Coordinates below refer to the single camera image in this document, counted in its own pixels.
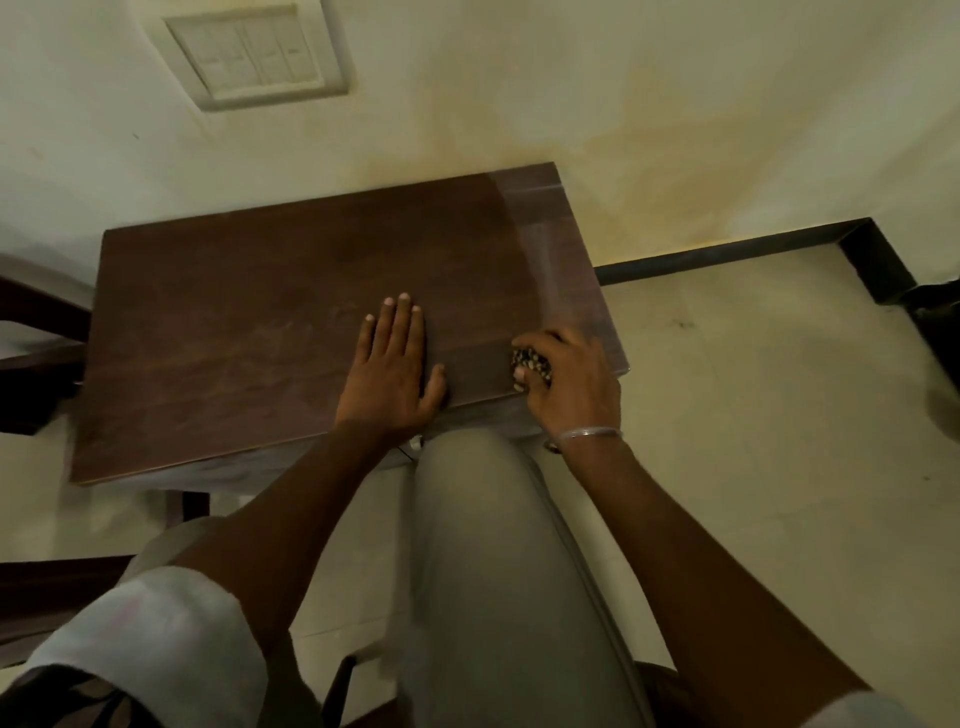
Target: white wall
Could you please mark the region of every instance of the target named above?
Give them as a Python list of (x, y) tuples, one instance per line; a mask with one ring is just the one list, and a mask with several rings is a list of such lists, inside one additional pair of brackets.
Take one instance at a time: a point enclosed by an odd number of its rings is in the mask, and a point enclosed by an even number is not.
[(331, 10), (349, 96), (204, 115), (121, 0), (6, 0), (0, 253), (93, 282), (105, 228), (553, 159), (595, 264), (876, 214), (960, 274), (952, 0)]

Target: forearm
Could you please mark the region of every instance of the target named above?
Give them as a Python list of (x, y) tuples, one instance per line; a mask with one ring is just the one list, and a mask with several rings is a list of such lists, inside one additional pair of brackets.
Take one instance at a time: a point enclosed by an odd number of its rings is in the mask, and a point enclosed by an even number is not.
[(382, 455), (365, 431), (335, 428), (173, 566), (197, 570), (233, 594), (269, 653), (289, 629), (334, 526)]
[(564, 448), (640, 581), (681, 675), (721, 725), (799, 726), (867, 686), (615, 438)]

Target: hand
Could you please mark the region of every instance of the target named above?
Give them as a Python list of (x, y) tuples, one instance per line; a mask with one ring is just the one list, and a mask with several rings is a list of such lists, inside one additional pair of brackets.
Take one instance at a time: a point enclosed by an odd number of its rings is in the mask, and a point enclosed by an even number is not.
[(360, 327), (334, 426), (361, 428), (384, 449), (409, 440), (437, 416), (446, 394), (443, 364), (433, 368), (423, 397), (422, 374), (423, 311), (401, 293)]
[[(539, 373), (525, 367), (517, 367), (514, 378), (526, 386), (527, 405), (554, 442), (578, 427), (620, 428), (620, 383), (599, 339), (588, 340), (576, 328), (561, 328), (525, 333), (513, 344), (532, 347), (550, 361), (549, 388)], [(564, 443), (558, 445), (563, 449)]]

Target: finger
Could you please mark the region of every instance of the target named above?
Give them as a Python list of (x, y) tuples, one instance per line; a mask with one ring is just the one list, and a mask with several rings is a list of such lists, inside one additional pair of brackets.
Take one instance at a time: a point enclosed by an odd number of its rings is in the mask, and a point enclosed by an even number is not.
[(563, 341), (565, 344), (571, 344), (576, 347), (582, 347), (587, 343), (587, 338), (583, 332), (574, 327), (551, 328), (549, 332)]
[(436, 364), (430, 373), (430, 380), (423, 388), (423, 397), (420, 399), (420, 421), (426, 425), (440, 411), (446, 395), (446, 368), (443, 364)]
[(390, 344), (387, 353), (393, 356), (403, 356), (407, 348), (407, 334), (410, 332), (410, 294), (401, 293), (396, 301), (396, 316), (394, 327), (390, 333)]
[(353, 355), (353, 364), (363, 364), (370, 358), (370, 345), (373, 342), (373, 314), (368, 313), (367, 318), (360, 325), (360, 335), (357, 337), (357, 351)]
[(526, 367), (517, 367), (514, 370), (514, 378), (518, 376), (523, 378), (523, 383), (527, 386), (527, 399), (530, 404), (536, 407), (543, 402), (549, 389), (546, 382), (543, 381), (543, 377), (540, 376), (540, 372)]
[(530, 347), (548, 359), (552, 359), (564, 350), (566, 344), (546, 331), (531, 331), (518, 336), (511, 342), (517, 348)]
[(390, 332), (394, 327), (394, 311), (396, 307), (393, 299), (384, 299), (380, 306), (380, 318), (376, 322), (376, 333), (373, 335), (371, 356), (383, 356), (390, 343)]
[(407, 335), (405, 354), (417, 361), (423, 360), (423, 309), (415, 305), (410, 311), (410, 333)]

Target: wooden table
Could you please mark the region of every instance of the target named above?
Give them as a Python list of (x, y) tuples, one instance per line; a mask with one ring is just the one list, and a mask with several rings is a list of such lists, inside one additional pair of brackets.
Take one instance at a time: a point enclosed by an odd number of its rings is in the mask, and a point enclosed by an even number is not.
[(71, 479), (261, 490), (329, 431), (361, 319), (401, 291), (447, 369), (428, 438), (536, 431), (525, 330), (581, 326), (627, 371), (552, 163), (111, 230)]

